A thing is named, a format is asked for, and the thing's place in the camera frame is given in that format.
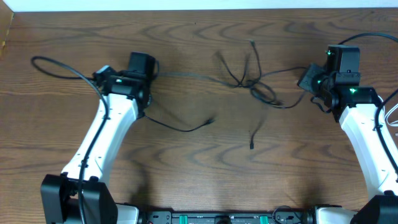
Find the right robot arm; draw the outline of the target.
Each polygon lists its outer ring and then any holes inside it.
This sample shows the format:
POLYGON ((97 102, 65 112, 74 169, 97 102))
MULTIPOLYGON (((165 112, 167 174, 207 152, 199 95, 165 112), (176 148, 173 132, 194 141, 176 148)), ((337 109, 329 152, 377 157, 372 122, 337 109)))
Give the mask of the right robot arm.
POLYGON ((324 66, 310 64, 298 86, 322 100, 349 138, 364 175, 369 201, 359 211, 316 205, 303 223, 397 223, 397 147, 384 121, 381 101, 371 86, 361 86, 360 50, 329 45, 324 66))

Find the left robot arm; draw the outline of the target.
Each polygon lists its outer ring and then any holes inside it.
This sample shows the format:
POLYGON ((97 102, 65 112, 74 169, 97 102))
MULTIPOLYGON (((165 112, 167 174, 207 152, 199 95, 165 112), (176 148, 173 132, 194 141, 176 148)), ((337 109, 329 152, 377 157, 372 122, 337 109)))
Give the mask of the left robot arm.
POLYGON ((100 97, 96 116, 70 162, 40 186, 47 223, 138 223, 137 207, 113 200, 109 176, 127 131, 150 105, 158 64, 149 54, 132 52, 127 70, 106 65, 93 74, 91 86, 100 97))

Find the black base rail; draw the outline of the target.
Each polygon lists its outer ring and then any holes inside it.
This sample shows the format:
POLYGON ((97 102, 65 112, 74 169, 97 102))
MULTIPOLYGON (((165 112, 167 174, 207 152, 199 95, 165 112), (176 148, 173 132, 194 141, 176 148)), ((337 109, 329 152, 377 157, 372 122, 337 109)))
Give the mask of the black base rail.
POLYGON ((140 212, 138 224, 304 224, 316 223, 308 212, 292 210, 287 207, 271 212, 140 212))

